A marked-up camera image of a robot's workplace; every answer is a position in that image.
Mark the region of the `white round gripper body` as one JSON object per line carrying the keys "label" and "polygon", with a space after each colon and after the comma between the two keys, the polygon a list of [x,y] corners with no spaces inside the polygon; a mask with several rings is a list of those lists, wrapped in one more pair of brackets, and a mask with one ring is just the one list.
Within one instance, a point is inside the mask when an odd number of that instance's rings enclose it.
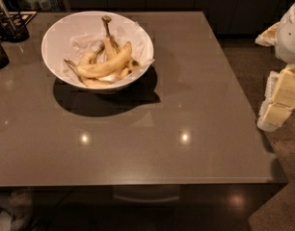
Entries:
{"label": "white round gripper body", "polygon": [[255,43],[275,48],[275,55],[287,64],[295,64],[295,2],[281,20],[257,36]]}

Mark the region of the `cream flat gripper finger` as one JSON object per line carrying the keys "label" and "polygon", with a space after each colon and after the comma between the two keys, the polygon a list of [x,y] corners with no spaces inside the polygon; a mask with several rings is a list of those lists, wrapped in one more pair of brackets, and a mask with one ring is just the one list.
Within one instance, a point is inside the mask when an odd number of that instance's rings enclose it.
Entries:
{"label": "cream flat gripper finger", "polygon": [[280,73],[270,72],[256,125],[263,131],[274,132],[282,127],[294,110],[295,64],[288,64]]}

